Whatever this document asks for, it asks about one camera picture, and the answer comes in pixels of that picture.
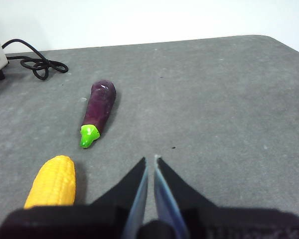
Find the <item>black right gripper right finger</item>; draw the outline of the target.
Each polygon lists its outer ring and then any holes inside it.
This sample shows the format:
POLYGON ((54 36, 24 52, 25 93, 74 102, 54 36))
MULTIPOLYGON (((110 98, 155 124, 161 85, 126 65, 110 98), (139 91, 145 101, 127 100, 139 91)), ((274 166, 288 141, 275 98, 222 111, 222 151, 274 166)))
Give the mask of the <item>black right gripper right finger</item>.
POLYGON ((217 206, 162 158, 155 161, 154 191, 158 218, 178 239, 299 239, 299 216, 277 209, 217 206))

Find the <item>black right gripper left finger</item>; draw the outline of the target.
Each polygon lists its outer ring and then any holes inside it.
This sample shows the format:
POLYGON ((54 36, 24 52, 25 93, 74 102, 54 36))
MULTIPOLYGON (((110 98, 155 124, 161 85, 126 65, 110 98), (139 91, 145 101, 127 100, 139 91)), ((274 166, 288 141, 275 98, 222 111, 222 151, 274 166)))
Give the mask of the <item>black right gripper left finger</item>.
POLYGON ((144 220, 147 189, 147 161, 142 158, 90 204, 10 213, 0 226, 0 239, 134 239, 144 220))

